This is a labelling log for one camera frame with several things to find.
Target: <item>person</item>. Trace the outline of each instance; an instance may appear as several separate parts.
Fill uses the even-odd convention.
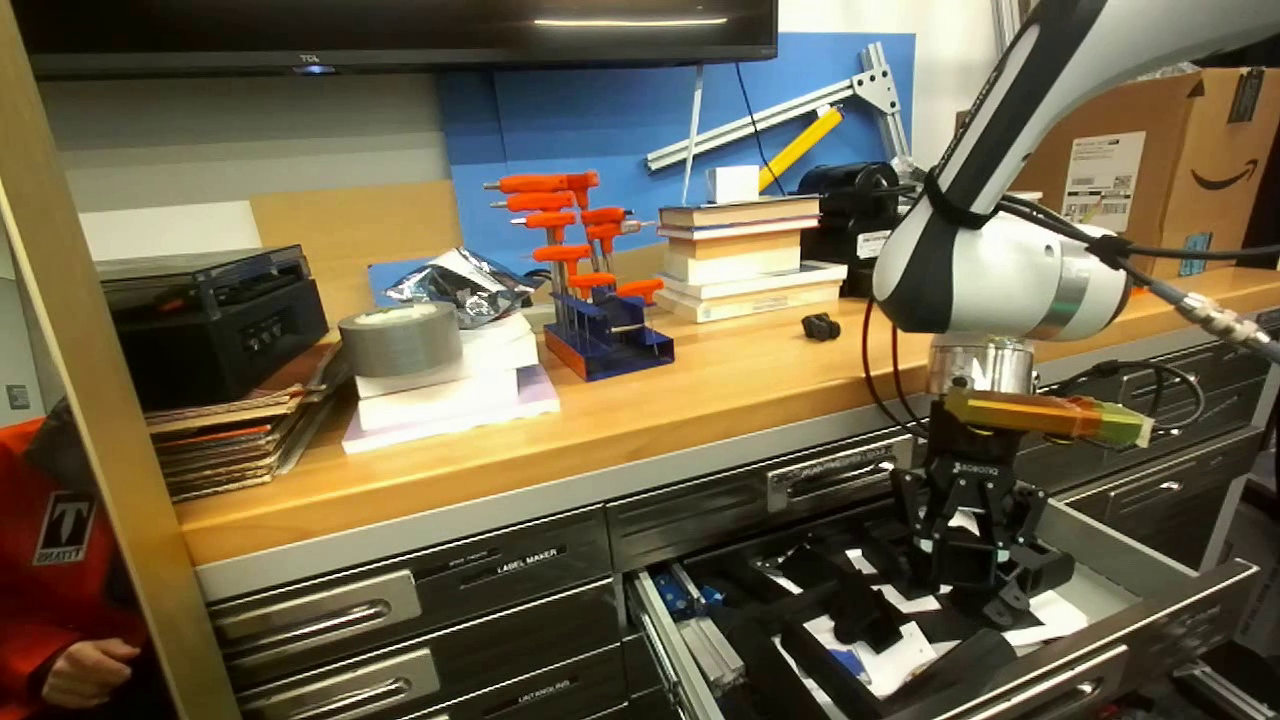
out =
[[[0,720],[167,708],[69,405],[0,430]]]

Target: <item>amazon box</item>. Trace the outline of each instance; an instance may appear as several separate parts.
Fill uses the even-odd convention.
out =
[[[1136,246],[1239,247],[1280,126],[1280,73],[1199,70],[1110,87],[1063,118],[1015,193]],[[1136,260],[1197,275],[1205,260]]]

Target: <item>book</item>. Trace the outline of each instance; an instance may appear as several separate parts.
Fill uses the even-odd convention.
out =
[[[455,436],[482,423],[548,418],[548,412],[559,412],[559,391],[541,363],[527,363],[514,374],[510,399],[482,399],[482,405],[474,399],[466,408],[447,408],[447,412],[421,405],[414,418],[402,418],[400,423],[378,423],[378,430],[367,430],[362,418],[357,412],[344,432],[344,453],[357,456],[357,453],[397,450],[429,436]]]
[[[772,226],[772,219],[814,219],[821,198],[760,198],[741,204],[666,204],[656,212],[663,227],[705,226]]]
[[[781,287],[804,287],[804,283],[841,283],[843,275],[846,275],[846,263],[801,260],[794,271],[767,271],[767,275],[745,275],[722,283],[685,283],[674,275],[663,275],[663,287],[680,299],[710,299],[710,295],[781,292]]]
[[[767,271],[794,271],[801,267],[801,246],[794,247],[767,247],[767,254],[741,254],[741,258],[674,258],[663,254],[660,271],[685,283],[726,283]]]
[[[685,299],[674,292],[660,292],[660,309],[666,309],[685,324],[767,315],[767,312],[791,312],[804,305],[833,305],[833,299],[841,299],[841,279],[772,287],[772,292],[745,292],[745,295],[708,295],[708,299]]]
[[[710,246],[666,238],[666,246],[663,246],[663,254],[697,258],[697,260],[745,258],[745,254],[767,254],[767,247],[801,247],[801,234],[785,227],[785,234],[760,234],[760,238],[722,238]]]
[[[697,226],[697,227],[674,227],[674,226],[663,226],[660,234],[666,240],[697,240],[697,246],[722,246],[722,240],[750,240],[750,238],[772,238],[772,234],[809,234],[814,227],[814,218],[801,218],[801,219],[767,219],[767,226]]]

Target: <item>open drawer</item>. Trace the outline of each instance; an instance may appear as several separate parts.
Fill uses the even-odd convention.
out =
[[[1197,575],[1051,504],[1041,540],[1077,555],[1077,572],[1054,597],[1063,597],[1082,626],[1018,652],[1012,652],[999,633],[971,633],[997,637],[1002,652],[958,642],[895,691],[872,697],[853,673],[837,683],[813,673],[814,664],[804,664],[804,652],[787,646],[794,628],[772,616],[748,616],[760,603],[748,597],[734,600],[745,583],[722,579],[722,567],[734,561],[762,561],[756,567],[767,567],[767,555],[804,543],[801,537],[841,537],[833,527],[863,523],[868,518],[891,518],[891,509],[833,518],[809,532],[762,537],[628,575],[628,616],[649,637],[663,689],[685,718],[1082,718],[1090,705],[1141,689],[1218,646],[1244,613],[1254,575],[1244,561]],[[697,592],[705,613],[671,603],[671,575]]]

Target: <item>drawer handle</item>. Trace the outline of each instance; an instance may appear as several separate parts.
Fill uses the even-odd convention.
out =
[[[308,626],[296,626],[296,628],[280,628],[280,633],[266,633],[266,637],[240,642],[237,652],[248,656],[248,652],[266,652],[266,647],[298,646],[298,642],[329,637],[329,633],[349,633],[349,628],[358,628],[358,626],[375,626],[387,613],[392,613],[387,600],[351,603],[344,613],[333,613],[333,616],[319,616],[319,621],[308,621]]]
[[[336,718],[336,712],[351,712],[351,708],[371,708],[371,705],[392,705],[407,691],[413,683],[402,675],[392,675],[384,683],[371,689],[351,689],[329,705],[312,705],[302,712],[296,712],[296,720],[316,720],[316,718]]]

